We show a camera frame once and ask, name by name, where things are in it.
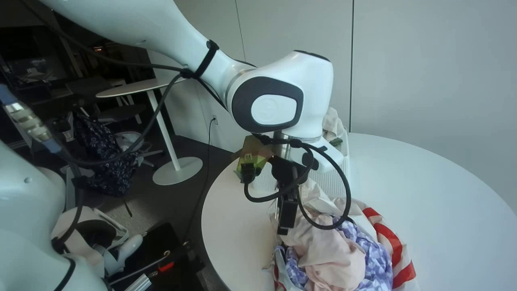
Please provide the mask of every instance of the blue fabric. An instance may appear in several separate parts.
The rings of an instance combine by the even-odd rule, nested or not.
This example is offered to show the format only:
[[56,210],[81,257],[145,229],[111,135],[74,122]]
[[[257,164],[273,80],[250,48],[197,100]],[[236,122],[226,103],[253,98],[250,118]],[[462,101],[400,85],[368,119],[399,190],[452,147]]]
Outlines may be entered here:
[[344,221],[341,231],[365,253],[367,274],[357,291],[391,291],[392,268],[386,248],[350,221]]
[[286,255],[286,268],[289,273],[289,278],[292,284],[304,287],[307,282],[307,274],[305,271],[297,265],[297,255],[294,253],[292,247],[284,247],[284,255]]

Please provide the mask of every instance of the wire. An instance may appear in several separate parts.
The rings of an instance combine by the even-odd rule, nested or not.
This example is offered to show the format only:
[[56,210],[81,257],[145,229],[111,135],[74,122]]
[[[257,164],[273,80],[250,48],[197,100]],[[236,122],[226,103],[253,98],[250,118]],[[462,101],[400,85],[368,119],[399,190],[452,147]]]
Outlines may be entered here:
[[[61,151],[60,156],[63,160],[66,160],[66,156],[69,156],[69,151],[64,145],[61,145]],[[81,176],[81,169],[76,163],[69,163],[71,172],[74,177]],[[74,185],[76,190],[76,215],[73,218],[73,221],[69,223],[68,229],[63,232],[63,236],[52,239],[52,245],[55,247],[56,252],[63,252],[64,248],[64,240],[74,232],[74,229],[77,227],[81,213],[82,213],[82,205],[84,205],[84,192],[81,187]]]
[[216,122],[216,118],[211,118],[208,122],[208,145],[211,145],[211,124]]
[[129,278],[132,278],[132,276],[136,276],[136,274],[144,273],[145,269],[148,269],[148,268],[161,263],[165,258],[168,258],[168,255],[169,255],[169,250],[165,250],[165,253],[163,253],[160,258],[157,258],[157,260],[153,260],[153,261],[140,266],[140,268],[136,269],[136,271],[131,271],[131,273],[127,273],[127,274],[124,274],[124,276],[121,276],[121,278],[116,278],[116,279],[110,281],[108,286],[118,284],[118,282],[126,281],[126,279],[129,279]]
[[215,101],[226,109],[224,103],[216,97],[215,90],[207,82],[203,82],[202,79],[197,79],[197,82],[203,85],[205,90],[208,90],[208,93],[215,98]]
[[60,281],[60,284],[55,287],[55,291],[63,291],[66,287],[66,284],[69,282],[71,274],[76,269],[76,260],[64,257],[69,261],[69,266],[63,276],[63,279]]
[[247,197],[247,200],[260,203],[260,202],[268,202],[268,200],[278,198],[279,192],[274,192],[274,194],[270,194],[270,195],[263,195],[263,197],[253,197],[253,195],[249,194],[249,182],[245,182],[244,184],[244,195]]
[[297,205],[300,206],[302,210],[302,215],[305,216],[305,219],[315,226],[315,227],[320,227],[320,229],[336,229],[339,227],[346,219],[349,219],[349,211],[350,211],[350,203],[352,203],[352,192],[350,192],[350,184],[349,184],[349,179],[346,177],[346,174],[342,172],[341,166],[326,153],[323,151],[321,148],[315,147],[315,145],[310,145],[310,143],[304,143],[302,145],[307,151],[308,150],[315,150],[316,153],[320,153],[321,156],[325,156],[333,166],[334,169],[337,171],[342,184],[344,184],[344,189],[346,189],[346,205],[344,205],[344,210],[342,210],[342,215],[339,216],[339,219],[336,219],[333,224],[320,224],[316,223],[315,219],[310,218],[310,215],[307,213],[307,210],[304,208],[302,205],[302,198],[300,198],[300,192],[297,190]]
[[244,64],[249,64],[249,66],[252,66],[252,67],[257,67],[257,64],[253,64],[253,63],[250,63],[250,61],[245,61],[245,59],[236,59],[236,61],[244,63]]
[[[349,218],[349,213],[350,213],[350,205],[352,205],[352,190],[350,190],[349,179],[347,179],[346,174],[342,172],[341,166],[339,166],[323,148],[318,148],[318,147],[315,147],[315,145],[305,143],[305,142],[302,142],[302,140],[299,140],[299,139],[274,139],[274,140],[273,140],[273,139],[270,139],[270,137],[266,137],[266,135],[258,135],[258,134],[255,134],[255,135],[257,135],[262,142],[268,142],[268,143],[276,142],[276,143],[289,143],[289,145],[292,145],[292,147],[300,147],[300,148],[304,148],[304,150],[305,150],[308,155],[312,155],[312,156],[313,156],[312,150],[315,150],[315,151],[320,153],[325,160],[328,160],[328,161],[333,164],[333,168],[337,171],[337,174],[339,174],[339,177],[341,177],[341,181],[342,181],[342,185],[344,185],[344,189],[346,189],[346,205],[344,205],[344,210],[342,210],[342,215],[341,215],[339,219],[336,219],[333,224],[320,224],[320,223],[316,223],[315,219],[312,219],[310,215],[307,213],[307,210],[304,208],[300,192],[297,190],[297,205],[299,205],[304,218],[305,218],[312,226],[320,227],[320,229],[336,229],[336,227],[339,227],[346,219],[350,219],[350,218]],[[262,197],[257,198],[257,197],[249,195],[249,192],[247,192],[247,184],[244,185],[244,194],[245,194],[245,197],[247,197],[249,200],[252,200],[252,202],[263,202]]]
[[29,4],[26,0],[21,0],[21,3],[39,19],[42,21],[53,33],[58,33],[60,37],[63,37],[66,42],[73,43],[74,46],[84,50],[85,53],[105,61],[105,63],[111,63],[116,66],[136,66],[136,67],[155,67],[155,69],[169,69],[169,71],[181,71],[182,67],[179,66],[169,66],[169,64],[153,64],[153,63],[131,63],[131,61],[123,61],[123,59],[116,59],[116,58],[110,58],[105,54],[100,54],[94,50],[90,50],[87,45],[81,43],[79,40],[76,40],[74,37],[68,35],[66,32],[63,32],[61,29],[55,27],[50,21],[47,21],[32,4]]
[[127,200],[124,198],[124,195],[121,198],[123,198],[123,203],[126,206],[127,215],[132,216],[132,211],[131,211],[129,205],[127,205]]
[[79,164],[79,166],[102,166],[102,164],[105,164],[105,163],[116,161],[116,160],[124,158],[124,156],[127,156],[129,153],[132,153],[134,148],[136,148],[136,147],[145,139],[145,135],[150,132],[152,126],[153,126],[155,121],[157,121],[157,116],[160,114],[160,111],[161,111],[161,108],[163,108],[163,105],[165,105],[165,98],[168,97],[169,90],[173,88],[173,85],[174,85],[179,79],[181,79],[181,75],[178,74],[178,75],[174,75],[174,77],[168,82],[168,85],[166,85],[166,88],[165,88],[165,92],[163,92],[163,95],[161,95],[161,98],[160,98],[160,101],[158,101],[158,106],[157,106],[157,109],[153,111],[153,114],[152,114],[150,121],[147,122],[147,126],[144,127],[142,134],[140,134],[126,150],[123,150],[123,153],[115,155],[115,156],[110,156],[110,158],[105,158],[105,160],[77,160],[77,158],[68,155],[68,156],[66,156],[66,161],[76,163],[76,164]]

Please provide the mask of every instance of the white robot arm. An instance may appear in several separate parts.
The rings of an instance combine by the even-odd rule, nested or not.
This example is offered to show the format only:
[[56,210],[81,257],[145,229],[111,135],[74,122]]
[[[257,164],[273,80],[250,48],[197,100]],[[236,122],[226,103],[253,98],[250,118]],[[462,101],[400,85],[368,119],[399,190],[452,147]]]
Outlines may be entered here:
[[[113,42],[160,51],[190,71],[197,71],[213,48],[213,42],[181,14],[173,0],[40,1]],[[321,122],[333,87],[333,64],[326,58],[292,51],[271,64],[250,67],[221,50],[211,53],[199,77],[216,92],[241,127],[250,132],[283,130],[325,145]]]

